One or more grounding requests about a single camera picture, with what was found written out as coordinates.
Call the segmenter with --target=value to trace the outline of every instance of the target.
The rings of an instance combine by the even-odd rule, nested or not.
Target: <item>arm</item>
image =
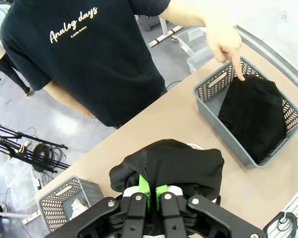
[[[207,44],[218,62],[229,60],[233,63],[237,76],[244,80],[239,49],[242,40],[237,31],[225,20],[224,12],[212,0],[171,0],[169,6],[160,15],[162,18],[182,26],[206,26]]]
[[[72,108],[73,110],[84,114],[90,118],[95,118],[95,116],[86,109],[81,103],[79,103],[71,94],[68,93],[63,87],[54,81],[50,81],[44,89],[58,102],[61,104]]]

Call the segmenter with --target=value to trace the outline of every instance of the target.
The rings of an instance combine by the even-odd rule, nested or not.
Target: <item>light stand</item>
[[[19,131],[13,131],[9,128],[6,128],[0,124],[0,131],[7,134],[5,136],[0,135],[0,152],[7,154],[11,157],[19,159],[23,162],[31,164],[34,168],[39,168],[43,171],[49,171],[51,173],[57,173],[55,168],[67,169],[70,167],[68,164],[65,164],[61,161],[55,161],[45,155],[45,152],[51,152],[53,148],[47,149],[46,151],[41,151],[41,153],[34,153],[34,151],[28,150],[24,144],[18,144],[17,142],[11,139],[21,139],[23,137],[37,141],[39,143],[53,146],[54,148],[64,148],[68,149],[65,145],[55,144],[49,141],[41,140],[39,138],[26,135]]]

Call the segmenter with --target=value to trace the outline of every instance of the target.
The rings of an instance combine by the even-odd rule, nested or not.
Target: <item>clear plastic container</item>
[[[10,187],[11,182],[20,174],[20,171],[27,169],[27,163],[16,158],[8,159],[3,165],[4,179],[7,187]]]
[[[38,192],[31,165],[26,164],[18,172],[19,174],[10,183],[12,201],[17,211],[26,210],[35,205],[35,196]]]
[[[189,55],[193,56],[199,50],[205,48],[206,34],[200,28],[190,28],[177,35],[180,47]]]
[[[188,58],[187,64],[190,67],[191,73],[194,73],[199,68],[201,68],[204,64],[209,62],[212,58],[214,58],[212,51],[208,46],[199,50],[192,57]]]

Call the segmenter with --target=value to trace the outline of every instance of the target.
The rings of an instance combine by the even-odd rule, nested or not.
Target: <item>black t-shirt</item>
[[[164,89],[134,14],[170,0],[16,0],[1,26],[8,55],[34,90],[51,80],[103,124],[127,122]]]

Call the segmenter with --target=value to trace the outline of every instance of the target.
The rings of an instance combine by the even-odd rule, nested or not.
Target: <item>gray plastic basket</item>
[[[255,66],[251,65],[245,58],[241,58],[243,74],[254,74],[260,78],[267,79]],[[278,146],[269,153],[269,155],[260,163],[250,157],[247,151],[218,119],[218,114],[224,98],[226,96],[228,85],[236,77],[235,69],[232,63],[228,63],[218,69],[210,77],[198,84],[194,88],[194,94],[197,98],[200,114],[214,128],[218,135],[223,139],[227,146],[233,151],[242,164],[248,168],[259,168],[268,164],[280,150],[289,142],[289,140],[298,131],[298,109],[291,101],[283,97],[283,112],[287,125],[287,136],[280,141]]]
[[[73,176],[40,200],[39,210],[49,232],[69,221],[73,213],[71,205],[77,198],[91,207],[104,196],[98,184]]]

